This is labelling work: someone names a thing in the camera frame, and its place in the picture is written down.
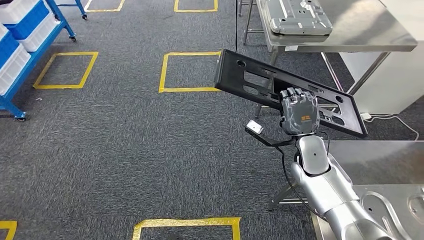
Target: blue storage bin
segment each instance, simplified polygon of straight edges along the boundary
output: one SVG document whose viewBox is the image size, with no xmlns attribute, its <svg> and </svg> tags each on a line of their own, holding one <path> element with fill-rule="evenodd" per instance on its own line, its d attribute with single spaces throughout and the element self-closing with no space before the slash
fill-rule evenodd
<svg viewBox="0 0 424 240">
<path fill-rule="evenodd" d="M 12 56 L 18 46 L 19 42 L 14 39 L 10 31 L 0 39 L 0 69 Z"/>
<path fill-rule="evenodd" d="M 24 40 L 36 29 L 36 27 L 49 14 L 49 10 L 40 0 L 18 24 L 5 24 L 6 28 L 17 40 Z"/>
</svg>

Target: white storage bin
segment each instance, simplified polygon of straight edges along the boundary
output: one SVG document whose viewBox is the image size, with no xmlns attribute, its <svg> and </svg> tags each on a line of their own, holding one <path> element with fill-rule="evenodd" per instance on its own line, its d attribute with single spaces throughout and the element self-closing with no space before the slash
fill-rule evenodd
<svg viewBox="0 0 424 240">
<path fill-rule="evenodd" d="M 31 55 L 25 51 L 24 46 L 19 44 L 12 56 L 0 68 L 0 95 L 3 96 L 13 84 L 25 65 L 30 60 Z"/>
<path fill-rule="evenodd" d="M 33 9 L 39 0 L 13 0 L 0 5 L 0 23 L 17 24 Z"/>
<path fill-rule="evenodd" d="M 0 23 L 0 40 L 8 33 L 8 31 L 9 30 Z"/>
<path fill-rule="evenodd" d="M 59 23 L 52 14 L 48 14 L 26 39 L 18 40 L 18 42 L 28 52 L 36 52 Z"/>
</svg>

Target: white cable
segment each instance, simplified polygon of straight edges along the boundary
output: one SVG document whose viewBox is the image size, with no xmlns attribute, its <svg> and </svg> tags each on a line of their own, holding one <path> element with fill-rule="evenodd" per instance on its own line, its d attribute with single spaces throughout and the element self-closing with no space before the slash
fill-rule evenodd
<svg viewBox="0 0 424 240">
<path fill-rule="evenodd" d="M 417 131 L 415 131 L 412 127 L 410 127 L 408 124 L 406 124 L 404 121 L 402 121 L 402 119 L 400 119 L 398 116 L 392 116 L 392 115 L 393 114 L 390 114 L 390 115 L 379 115 L 379 116 L 371 115 L 372 116 L 371 120 L 364 120 L 364 121 L 367 122 L 367 123 L 372 123 L 374 121 L 374 119 L 381 119 L 381 120 L 397 119 L 403 125 L 405 125 L 405 127 L 407 127 L 408 129 L 410 129 L 412 132 L 416 133 L 416 138 L 415 138 L 414 141 L 417 141 L 418 138 L 420 137 L 420 134 Z"/>
</svg>

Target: gray carpet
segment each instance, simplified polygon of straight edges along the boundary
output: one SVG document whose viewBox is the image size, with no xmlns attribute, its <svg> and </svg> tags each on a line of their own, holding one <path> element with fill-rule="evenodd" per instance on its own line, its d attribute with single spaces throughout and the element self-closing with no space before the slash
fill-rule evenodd
<svg viewBox="0 0 424 240">
<path fill-rule="evenodd" d="M 117 5 L 101 2 L 93 0 L 90 9 Z M 181 8 L 191 6 L 210 3 L 180 1 Z M 144 219 L 206 217 L 241 217 L 243 240 L 315 239 L 303 206 L 266 210 L 286 181 L 278 152 L 244 131 L 251 102 L 225 92 L 158 93 L 164 54 L 236 50 L 235 0 L 220 0 L 218 12 L 173 9 L 173 0 L 126 0 L 120 12 L 88 13 L 84 21 L 76 8 L 63 8 L 78 41 L 63 31 L 16 94 L 27 122 L 7 113 L 0 118 L 0 220 L 18 221 L 14 240 L 128 240 Z M 237 52 L 267 62 L 261 34 L 241 44 L 246 11 L 237 23 Z M 53 53 L 84 51 L 99 55 L 82 89 L 33 89 Z M 43 84 L 73 83 L 84 73 L 84 57 L 60 58 Z M 330 58 L 348 88 L 346 67 L 337 54 Z M 165 86 L 212 87 L 215 64 L 212 56 L 172 56 Z M 277 66 L 334 86 L 318 54 L 285 54 Z M 423 105 L 421 98 L 400 115 L 417 130 Z M 278 120 L 266 109 L 258 122 L 284 139 Z M 367 128 L 371 140 L 414 138 L 395 119 Z M 356 139 L 323 129 L 334 140 Z M 229 236 L 228 227 L 154 227 L 142 239 Z"/>
</svg>

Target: cable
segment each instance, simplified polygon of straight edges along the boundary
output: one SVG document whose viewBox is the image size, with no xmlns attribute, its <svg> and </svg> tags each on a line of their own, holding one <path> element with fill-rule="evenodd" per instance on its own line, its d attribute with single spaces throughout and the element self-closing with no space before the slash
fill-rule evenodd
<svg viewBox="0 0 424 240">
<path fill-rule="evenodd" d="M 314 209 L 312 209 L 311 206 L 309 206 L 299 195 L 298 191 L 296 191 L 296 189 L 293 187 L 292 182 L 290 182 L 289 180 L 289 175 L 287 174 L 287 170 L 286 170 L 286 165 L 284 164 L 284 152 L 283 150 L 281 150 L 279 147 L 275 147 L 280 153 L 281 153 L 281 162 L 282 162 L 282 170 L 284 171 L 284 175 L 285 175 L 285 180 L 287 180 L 288 185 L 290 186 L 290 188 L 293 190 L 294 194 L 296 195 L 297 198 L 299 198 L 299 200 L 303 203 L 303 205 L 305 207 L 307 207 L 309 209 L 309 211 L 311 211 L 313 214 L 315 214 L 317 217 L 319 217 L 320 219 L 324 220 L 325 222 L 327 222 L 327 219 L 321 215 L 318 214 L 317 211 L 315 211 Z"/>
<path fill-rule="evenodd" d="M 328 143 L 327 143 L 327 156 L 328 156 L 329 155 L 329 150 L 330 150 L 330 137 L 329 137 L 329 135 L 325 131 L 320 131 L 320 133 L 323 133 L 323 134 L 325 134 L 327 136 L 327 140 L 328 140 Z"/>
<path fill-rule="evenodd" d="M 418 138 L 420 137 L 420 134 L 414 130 L 412 127 L 410 127 L 408 124 L 406 124 L 402 119 L 400 119 L 398 116 L 393 116 L 393 114 L 390 115 L 381 115 L 381 116 L 376 116 L 376 115 L 371 115 L 371 120 L 364 120 L 367 123 L 372 123 L 374 121 L 374 119 L 381 119 L 381 120 L 389 120 L 389 119 L 397 119 L 399 120 L 403 125 L 405 125 L 405 127 L 407 127 L 408 129 L 410 129 L 412 132 L 416 133 L 416 138 L 414 141 L 417 141 Z"/>
<path fill-rule="evenodd" d="M 237 32 L 239 30 L 239 28 L 237 27 L 238 22 L 239 22 L 238 12 L 239 12 L 239 2 L 238 2 L 238 0 L 235 0 L 235 53 L 237 53 L 237 45 L 238 45 L 238 41 L 239 41 L 239 38 L 237 37 Z"/>
</svg>

